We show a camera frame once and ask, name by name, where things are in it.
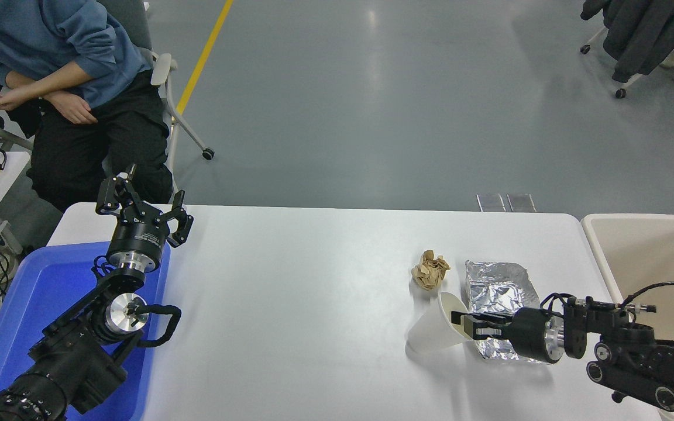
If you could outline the person's left hand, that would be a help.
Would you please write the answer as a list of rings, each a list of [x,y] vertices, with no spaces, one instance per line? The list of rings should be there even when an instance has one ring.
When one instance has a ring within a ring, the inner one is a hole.
[[[0,110],[12,111],[30,100],[30,92],[24,88],[15,88],[0,92]]]

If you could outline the person's right hand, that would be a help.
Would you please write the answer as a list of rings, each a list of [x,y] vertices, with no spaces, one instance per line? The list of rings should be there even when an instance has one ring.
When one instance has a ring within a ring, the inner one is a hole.
[[[93,125],[96,117],[91,114],[89,104],[77,94],[67,91],[55,91],[43,96],[54,109],[70,123],[75,125]]]

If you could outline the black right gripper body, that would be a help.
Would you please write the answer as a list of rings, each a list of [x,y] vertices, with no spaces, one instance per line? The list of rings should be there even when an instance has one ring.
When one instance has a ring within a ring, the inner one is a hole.
[[[542,309],[521,308],[510,323],[510,342],[521,357],[548,361],[545,333],[549,316]]]

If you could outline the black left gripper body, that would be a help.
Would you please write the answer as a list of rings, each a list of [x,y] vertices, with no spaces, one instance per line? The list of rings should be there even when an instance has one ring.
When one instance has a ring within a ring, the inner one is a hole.
[[[117,226],[108,248],[108,261],[113,265],[138,262],[158,265],[169,235],[163,211],[151,205],[129,205],[117,216]]]

